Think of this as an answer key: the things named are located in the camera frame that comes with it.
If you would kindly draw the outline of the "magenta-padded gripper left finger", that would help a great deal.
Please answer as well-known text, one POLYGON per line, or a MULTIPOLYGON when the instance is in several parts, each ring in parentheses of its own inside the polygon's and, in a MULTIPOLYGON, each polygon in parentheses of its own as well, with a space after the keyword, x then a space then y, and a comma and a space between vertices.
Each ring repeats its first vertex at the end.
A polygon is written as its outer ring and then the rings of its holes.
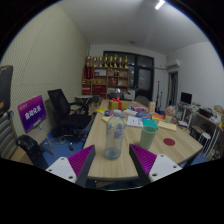
POLYGON ((69 158, 60 157, 46 171, 84 187, 95 155, 95 146, 91 145, 69 158))

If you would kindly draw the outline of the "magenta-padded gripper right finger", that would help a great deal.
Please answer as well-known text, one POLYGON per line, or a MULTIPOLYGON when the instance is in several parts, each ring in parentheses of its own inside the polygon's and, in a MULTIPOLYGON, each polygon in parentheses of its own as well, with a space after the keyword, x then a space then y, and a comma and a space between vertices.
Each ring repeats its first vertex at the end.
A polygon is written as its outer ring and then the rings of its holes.
POLYGON ((155 155, 133 144, 129 145, 129 155, 144 185, 181 170, 181 167, 165 154, 155 155))

